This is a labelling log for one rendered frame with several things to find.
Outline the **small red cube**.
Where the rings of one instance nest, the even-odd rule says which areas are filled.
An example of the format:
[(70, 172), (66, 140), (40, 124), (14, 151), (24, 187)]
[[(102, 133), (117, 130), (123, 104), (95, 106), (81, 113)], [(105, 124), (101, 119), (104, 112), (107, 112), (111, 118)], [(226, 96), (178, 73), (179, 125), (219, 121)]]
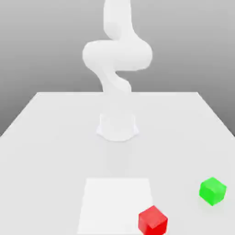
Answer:
[(143, 235), (164, 235), (167, 231), (168, 218), (155, 206), (139, 214), (138, 228)]

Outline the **small green cube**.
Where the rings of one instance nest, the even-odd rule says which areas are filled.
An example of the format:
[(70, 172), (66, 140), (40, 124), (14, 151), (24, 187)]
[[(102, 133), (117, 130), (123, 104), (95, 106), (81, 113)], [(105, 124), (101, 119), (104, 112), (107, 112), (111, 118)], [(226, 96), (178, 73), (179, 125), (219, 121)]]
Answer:
[(217, 180), (215, 177), (210, 177), (200, 184), (199, 196), (211, 206), (216, 205), (224, 199), (227, 186)]

